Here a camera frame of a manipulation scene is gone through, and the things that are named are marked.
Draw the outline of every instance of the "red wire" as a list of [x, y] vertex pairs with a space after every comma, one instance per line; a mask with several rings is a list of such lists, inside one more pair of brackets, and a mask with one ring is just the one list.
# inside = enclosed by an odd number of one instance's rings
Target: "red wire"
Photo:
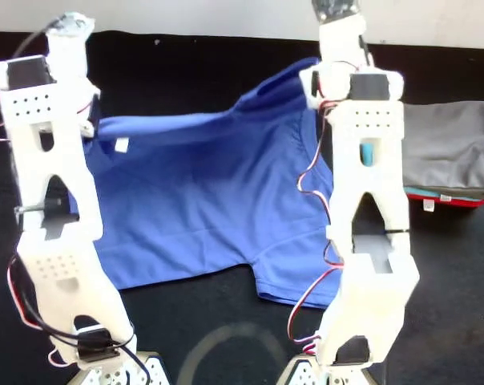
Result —
[[326, 278], [328, 275], [330, 275], [333, 271], [340, 269], [341, 267], [333, 267], [327, 271], [325, 271], [319, 278], [317, 278], [313, 284], [305, 291], [305, 293], [299, 298], [299, 301], [297, 301], [296, 305], [292, 308], [292, 311], [290, 312], [290, 315], [288, 316], [288, 324], [287, 324], [287, 334], [288, 338], [290, 340], [294, 341], [294, 343], [303, 343], [303, 342], [308, 342], [312, 341], [315, 339], [320, 338], [319, 335], [314, 334], [310, 337], [306, 338], [300, 338], [300, 339], [295, 339], [292, 335], [292, 327], [293, 327], [293, 321], [296, 318], [297, 314], [299, 313], [299, 309], [302, 307], [303, 303], [305, 303], [306, 298], [312, 293], [312, 291], [317, 287], [319, 283], [322, 282], [324, 278]]
[[86, 109], [87, 109], [87, 108], [88, 108], [88, 107], [89, 107], [91, 104], [92, 104], [92, 101], [91, 101], [91, 102], [89, 102], [89, 103], [87, 104], [87, 106], [80, 108], [80, 109], [78, 110], [77, 114], [79, 114], [80, 112], [84, 112], [84, 111], [85, 111], [85, 110], [86, 110]]
[[39, 325], [37, 325], [33, 322], [30, 322], [26, 318], [25, 310], [23, 309], [21, 301], [19, 300], [18, 293], [16, 292], [16, 289], [14, 288], [14, 284], [12, 282], [12, 277], [10, 275], [10, 267], [12, 267], [12, 265], [14, 264], [15, 261], [16, 261], [16, 259], [13, 258], [9, 262], [9, 266], [7, 267], [7, 285], [9, 286], [10, 295], [12, 296], [12, 300], [14, 301], [14, 304], [16, 305], [16, 309], [18, 310], [19, 317], [21, 318], [22, 322], [25, 325], [27, 325], [28, 327], [31, 327], [32, 329], [42, 330], [42, 328]]

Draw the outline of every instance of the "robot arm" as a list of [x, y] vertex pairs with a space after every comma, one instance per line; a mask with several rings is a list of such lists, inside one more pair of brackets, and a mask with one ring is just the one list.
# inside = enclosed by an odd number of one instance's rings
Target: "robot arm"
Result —
[[[314, 0], [322, 61], [300, 73], [308, 106], [328, 110], [332, 127], [333, 194], [326, 236], [343, 261], [337, 296], [315, 333], [314, 358], [301, 357], [280, 384], [294, 383], [300, 367], [320, 382], [369, 383], [362, 370], [382, 363], [404, 322], [419, 280], [409, 250], [409, 206], [402, 184], [403, 80], [373, 66], [362, 38], [356, 1]], [[354, 236], [353, 218], [372, 194], [385, 234]]]
[[[130, 374], [130, 383], [149, 383], [150, 373], [135, 355], [133, 325], [93, 244], [103, 234], [95, 182], [83, 153], [83, 137], [94, 135], [90, 117], [99, 97], [87, 78], [85, 42], [93, 29], [94, 20], [64, 14], [44, 31], [48, 56], [0, 62], [0, 107], [22, 227], [8, 281], [24, 322], [49, 335], [62, 360], [87, 374], [87, 383], [98, 383], [101, 373], [119, 383], [129, 382]], [[42, 136], [49, 136], [50, 144]], [[49, 214], [46, 191], [53, 176], [66, 185], [78, 216]], [[34, 285], [37, 310], [11, 275], [15, 264]], [[26, 313], [35, 322], [27, 321]], [[80, 324], [83, 316], [87, 321]], [[153, 362], [152, 367], [151, 377], [167, 383], [161, 365]]]

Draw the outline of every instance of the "clothing tag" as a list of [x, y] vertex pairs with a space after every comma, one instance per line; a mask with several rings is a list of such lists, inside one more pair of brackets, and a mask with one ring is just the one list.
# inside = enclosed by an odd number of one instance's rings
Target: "clothing tag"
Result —
[[127, 152], [128, 151], [128, 142], [130, 138], [119, 138], [115, 141], [115, 150], [117, 152]]
[[434, 211], [434, 201], [432, 199], [424, 199], [424, 211], [432, 213]]

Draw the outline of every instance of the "white base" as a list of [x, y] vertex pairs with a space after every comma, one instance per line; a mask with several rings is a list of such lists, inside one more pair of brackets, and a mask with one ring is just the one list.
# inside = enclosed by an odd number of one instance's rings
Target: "white base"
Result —
[[[137, 352], [137, 357], [145, 364], [151, 375], [151, 384], [171, 385], [167, 373], [163, 369], [163, 361], [155, 352]], [[130, 373], [130, 382], [127, 381], [126, 371]], [[125, 367], [117, 371], [102, 372], [101, 368], [89, 371], [80, 371], [67, 385], [143, 385], [146, 375], [131, 360]]]
[[[276, 385], [325, 385], [327, 378], [321, 373], [315, 357], [297, 355], [290, 360]], [[377, 385], [368, 371], [352, 371], [344, 378], [330, 378], [335, 385]]]

